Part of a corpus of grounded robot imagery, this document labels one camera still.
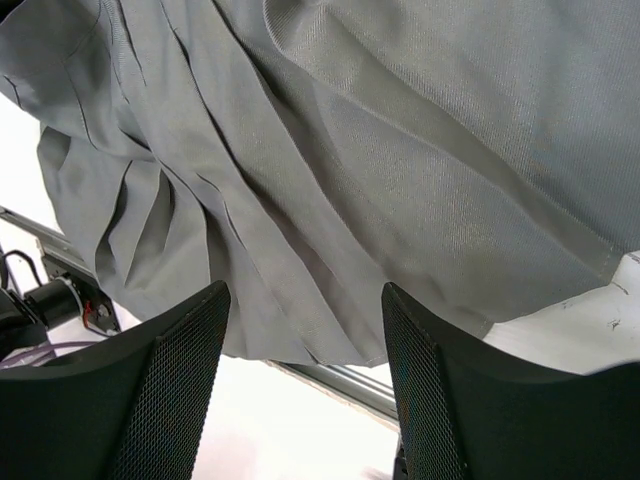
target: gray fabric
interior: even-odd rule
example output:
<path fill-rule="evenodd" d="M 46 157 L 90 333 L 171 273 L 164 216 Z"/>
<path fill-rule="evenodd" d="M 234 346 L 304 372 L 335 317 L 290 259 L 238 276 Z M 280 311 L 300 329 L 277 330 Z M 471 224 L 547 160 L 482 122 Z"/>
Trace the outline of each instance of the gray fabric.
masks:
<path fill-rule="evenodd" d="M 375 365 L 387 280 L 482 336 L 640 248 L 639 24 L 635 0 L 26 0 L 0 90 L 134 314 L 224 279 L 226 353 Z"/>

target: wire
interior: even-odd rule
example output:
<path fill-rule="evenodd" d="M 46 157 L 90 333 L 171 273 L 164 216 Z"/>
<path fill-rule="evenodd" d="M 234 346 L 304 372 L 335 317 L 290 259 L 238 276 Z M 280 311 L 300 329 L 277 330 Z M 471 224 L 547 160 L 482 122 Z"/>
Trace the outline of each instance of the wire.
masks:
<path fill-rule="evenodd" d="M 63 343 L 54 343 L 51 345 L 41 345 L 40 347 L 32 348 L 23 353 L 19 353 L 18 355 L 14 355 L 11 358 L 7 358 L 0 362 L 0 368 L 7 368 L 19 363 L 21 360 L 25 358 L 29 358 L 32 355 L 38 353 L 49 353 L 55 350 L 60 350 L 63 348 L 84 348 L 89 347 L 91 345 L 95 345 L 97 342 L 63 342 Z"/>
<path fill-rule="evenodd" d="M 21 252 L 20 250 L 12 250 L 0 257 L 0 272 L 1 272 L 0 277 L 2 277 L 0 279 L 1 280 L 0 288 L 7 289 L 9 287 L 9 267 L 7 265 L 7 258 L 11 256 L 20 257 L 25 262 L 27 262 L 27 264 L 29 265 L 29 268 L 31 269 L 31 273 L 33 274 L 33 278 L 38 283 L 38 286 L 41 287 L 42 281 L 38 276 L 38 271 L 36 270 L 36 264 L 34 263 L 33 259 L 26 253 Z"/>
<path fill-rule="evenodd" d="M 91 308 L 91 302 L 87 300 L 86 303 L 84 304 L 84 312 L 82 312 L 82 324 L 84 325 L 84 328 L 89 330 L 91 333 L 95 333 L 100 337 L 111 338 L 111 336 L 107 335 L 104 332 L 101 332 L 97 328 L 91 328 L 89 326 L 89 315 L 91 315 L 92 311 L 93 309 Z"/>

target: mesh texture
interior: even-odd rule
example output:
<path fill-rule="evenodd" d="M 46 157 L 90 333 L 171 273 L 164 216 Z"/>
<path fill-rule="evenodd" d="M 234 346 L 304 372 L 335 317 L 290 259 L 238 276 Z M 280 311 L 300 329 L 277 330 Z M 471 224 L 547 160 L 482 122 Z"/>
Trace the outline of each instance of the mesh texture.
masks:
<path fill-rule="evenodd" d="M 411 480 L 464 480 L 437 346 L 393 295 L 383 296 L 389 363 Z"/>
<path fill-rule="evenodd" d="M 110 480 L 191 478 L 226 331 L 224 302 L 212 294 L 158 341 Z"/>

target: white background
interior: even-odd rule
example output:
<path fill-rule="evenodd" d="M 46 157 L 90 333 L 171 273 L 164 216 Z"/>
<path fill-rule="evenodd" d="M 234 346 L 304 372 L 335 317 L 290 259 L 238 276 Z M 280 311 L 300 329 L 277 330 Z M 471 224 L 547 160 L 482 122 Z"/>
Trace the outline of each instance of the white background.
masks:
<path fill-rule="evenodd" d="M 0 122 L 0 205 L 57 228 L 35 155 L 38 124 L 1 96 Z M 39 258 L 35 239 L 2 221 L 0 244 Z M 24 262 L 11 266 L 23 291 L 36 286 Z M 98 340 L 79 319 L 52 337 Z M 262 362 L 223 357 L 193 478 L 388 479 L 397 440 L 394 426 L 318 387 Z"/>

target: purple cable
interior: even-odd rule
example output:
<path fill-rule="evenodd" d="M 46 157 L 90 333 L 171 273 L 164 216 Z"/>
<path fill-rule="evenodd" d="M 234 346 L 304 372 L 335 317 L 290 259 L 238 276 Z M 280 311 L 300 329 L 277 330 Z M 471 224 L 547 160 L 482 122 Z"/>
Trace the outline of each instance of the purple cable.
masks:
<path fill-rule="evenodd" d="M 52 345 L 42 345 L 40 347 L 32 348 L 31 350 L 19 353 L 18 355 L 3 360 L 2 362 L 0 362 L 0 368 L 10 367 L 18 363 L 20 360 L 24 360 L 25 358 L 29 358 L 30 356 L 38 353 L 48 353 L 61 348 L 89 347 L 91 345 L 95 345 L 96 343 L 98 342 L 63 342 L 55 343 Z"/>

